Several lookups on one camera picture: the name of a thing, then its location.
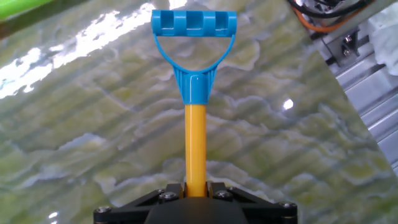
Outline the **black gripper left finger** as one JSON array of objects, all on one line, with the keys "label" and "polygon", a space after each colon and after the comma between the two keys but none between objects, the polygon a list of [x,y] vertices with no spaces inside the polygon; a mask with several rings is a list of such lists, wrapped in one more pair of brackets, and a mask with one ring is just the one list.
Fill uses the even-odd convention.
[{"label": "black gripper left finger", "polygon": [[168,184],[166,188],[155,189],[122,207],[98,207],[93,211],[93,223],[145,223],[153,208],[184,197],[181,184]]}]

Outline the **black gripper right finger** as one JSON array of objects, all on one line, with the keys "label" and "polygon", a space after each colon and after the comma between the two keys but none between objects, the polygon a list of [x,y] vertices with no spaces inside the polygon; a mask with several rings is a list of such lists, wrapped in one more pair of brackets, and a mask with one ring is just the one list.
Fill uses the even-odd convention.
[{"label": "black gripper right finger", "polygon": [[207,182],[207,196],[233,205],[238,210],[227,209],[228,215],[242,215],[248,223],[297,224],[298,206],[293,202],[272,203],[237,187],[227,187],[223,182]]}]

